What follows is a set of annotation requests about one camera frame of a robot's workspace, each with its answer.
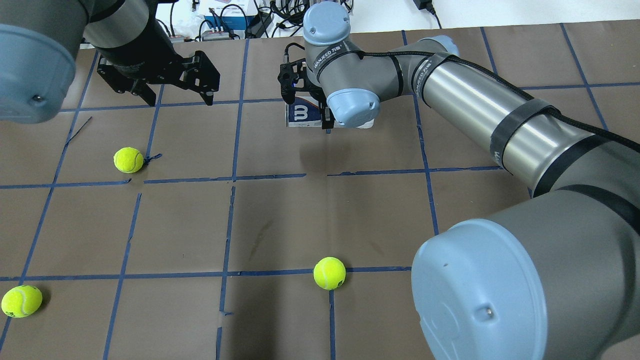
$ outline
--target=light blue joint cap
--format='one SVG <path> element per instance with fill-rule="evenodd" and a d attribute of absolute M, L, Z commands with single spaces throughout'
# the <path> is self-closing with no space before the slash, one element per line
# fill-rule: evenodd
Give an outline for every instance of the light blue joint cap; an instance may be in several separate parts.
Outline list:
<path fill-rule="evenodd" d="M 351 32 L 349 14 L 339 3 L 323 1 L 309 8 L 303 19 L 305 40 L 327 46 L 346 39 Z"/>
<path fill-rule="evenodd" d="M 447 35 L 437 35 L 430 38 L 422 38 L 418 41 L 423 41 L 423 40 L 433 40 L 435 42 L 438 42 L 440 43 L 440 45 L 442 45 L 446 49 L 448 53 L 456 56 L 460 56 L 460 52 L 458 51 L 458 46 L 454 44 L 453 39 L 448 37 Z"/>
<path fill-rule="evenodd" d="M 32 124 L 55 116 L 76 62 L 55 40 L 0 24 L 0 120 Z"/>
<path fill-rule="evenodd" d="M 420 326 L 436 360 L 541 360 L 547 344 L 542 283 L 522 244 L 484 219 L 461 222 L 413 260 Z"/>
<path fill-rule="evenodd" d="M 350 88 L 332 92 L 326 98 L 338 124 L 358 127 L 371 121 L 380 113 L 380 98 L 369 90 Z"/>

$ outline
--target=yellow tennis ball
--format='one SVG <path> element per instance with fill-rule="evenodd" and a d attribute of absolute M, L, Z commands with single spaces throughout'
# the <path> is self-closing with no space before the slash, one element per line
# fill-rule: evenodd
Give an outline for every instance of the yellow tennis ball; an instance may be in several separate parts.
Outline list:
<path fill-rule="evenodd" d="M 20 285 L 2 297 L 2 311 L 12 318 L 29 316 L 42 304 L 42 293 L 35 286 Z"/>
<path fill-rule="evenodd" d="M 347 276 L 347 270 L 336 258 L 324 258 L 314 267 L 314 280 L 325 290 L 333 290 L 342 285 L 345 276 Z"/>
<path fill-rule="evenodd" d="M 132 147 L 123 147 L 113 155 L 113 164 L 125 174 L 131 174 L 140 170 L 145 162 L 144 156 Z"/>

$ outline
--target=tennis ball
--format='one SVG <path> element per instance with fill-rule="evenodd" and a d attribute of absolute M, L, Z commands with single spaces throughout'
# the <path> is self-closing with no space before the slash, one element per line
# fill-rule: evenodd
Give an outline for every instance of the tennis ball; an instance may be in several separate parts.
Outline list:
<path fill-rule="evenodd" d="M 140 170 L 145 162 L 144 156 L 132 147 L 123 147 L 113 155 L 113 164 L 125 174 L 131 174 Z"/>
<path fill-rule="evenodd" d="M 344 264 L 336 258 L 324 258 L 314 267 L 314 280 L 325 290 L 333 290 L 342 285 L 346 275 Z"/>
<path fill-rule="evenodd" d="M 42 293 L 35 286 L 20 285 L 2 297 L 2 311 L 12 318 L 29 316 L 42 304 Z"/>

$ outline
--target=white surface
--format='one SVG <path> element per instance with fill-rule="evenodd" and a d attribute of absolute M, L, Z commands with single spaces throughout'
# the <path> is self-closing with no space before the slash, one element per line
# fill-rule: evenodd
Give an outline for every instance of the white surface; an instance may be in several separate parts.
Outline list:
<path fill-rule="evenodd" d="M 640 0 L 433 0 L 433 5 L 443 28 L 640 19 Z M 157 18 L 167 26 L 170 7 L 158 6 Z M 174 26 L 196 15 L 191 12 L 191 0 L 180 0 L 173 12 Z M 437 27 L 433 16 L 418 10 L 412 0 L 355 0 L 351 17 L 353 33 Z M 276 37 L 290 33 L 278 30 Z"/>

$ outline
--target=gray robot arm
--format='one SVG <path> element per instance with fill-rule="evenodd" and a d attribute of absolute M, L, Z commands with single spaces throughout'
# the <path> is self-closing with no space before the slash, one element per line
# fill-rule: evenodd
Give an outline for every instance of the gray robot arm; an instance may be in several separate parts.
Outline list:
<path fill-rule="evenodd" d="M 640 332 L 640 145 L 450 56 L 444 37 L 365 53 L 331 2 L 304 25 L 306 76 L 337 122 L 359 126 L 413 92 L 534 189 L 416 254 L 413 297 L 436 359 L 598 359 Z"/>
<path fill-rule="evenodd" d="M 0 1 L 0 120 L 43 122 L 59 112 L 83 35 L 102 55 L 97 72 L 114 91 L 153 106 L 156 95 L 148 84 L 173 84 L 211 105 L 220 73 L 202 51 L 183 58 L 173 50 L 156 22 L 157 4 Z"/>

